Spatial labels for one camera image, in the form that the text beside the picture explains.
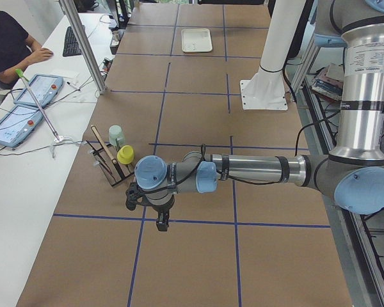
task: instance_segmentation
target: blue case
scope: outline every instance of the blue case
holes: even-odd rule
[[[63,83],[63,78],[58,75],[35,74],[30,82],[28,82],[28,85],[33,90],[41,106],[45,107],[58,94],[60,88],[63,87]],[[20,92],[19,96],[14,100],[14,104],[36,107],[33,97],[27,88]]]
[[[5,117],[0,120],[0,145],[16,147],[23,142],[35,127],[41,122],[43,115],[36,107],[13,107]]]

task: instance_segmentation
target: keyboard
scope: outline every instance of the keyboard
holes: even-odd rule
[[[81,50],[78,47],[76,36],[69,26],[65,32],[63,56],[79,56],[80,54]]]

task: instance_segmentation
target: metal rod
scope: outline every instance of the metal rod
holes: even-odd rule
[[[83,53],[87,67],[91,73],[95,85],[100,94],[105,93],[106,85],[104,78],[101,76],[99,66],[95,60],[94,53],[92,52],[90,42],[87,39],[85,30],[81,24],[76,5],[73,0],[60,0],[60,6],[64,14],[70,22],[73,33],[75,34],[79,47]]]
[[[43,117],[44,117],[45,121],[47,122],[48,126],[50,127],[52,134],[54,134],[54,136],[56,137],[57,141],[60,142],[61,141],[60,136],[58,135],[58,133],[57,133],[56,129],[54,128],[54,126],[52,125],[52,123],[50,122],[50,119],[47,117],[47,115],[46,115],[43,107],[41,106],[40,102],[38,101],[36,95],[34,95],[33,90],[29,87],[29,85],[28,85],[27,81],[25,80],[25,78],[21,77],[20,79],[21,79],[21,81],[23,81],[23,83],[24,83],[25,87],[27,88],[28,92],[33,97],[33,100],[34,100],[35,104],[37,105],[37,108],[40,110],[41,114],[43,114]]]

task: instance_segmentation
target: white tray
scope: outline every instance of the white tray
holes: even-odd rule
[[[211,32],[208,29],[183,29],[183,52],[210,52],[212,51]]]

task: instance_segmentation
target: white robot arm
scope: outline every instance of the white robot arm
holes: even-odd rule
[[[284,18],[275,10],[271,25]],[[144,157],[135,169],[137,182],[127,190],[127,208],[153,207],[158,211],[158,229],[167,231],[174,194],[212,192],[218,180],[231,178],[259,185],[292,182],[317,189],[338,206],[357,214],[381,210],[384,0],[320,0],[316,33],[327,45],[340,35],[348,45],[339,136],[337,146],[328,155],[206,155],[202,146],[201,152],[189,153],[182,162],[168,165],[159,157]]]

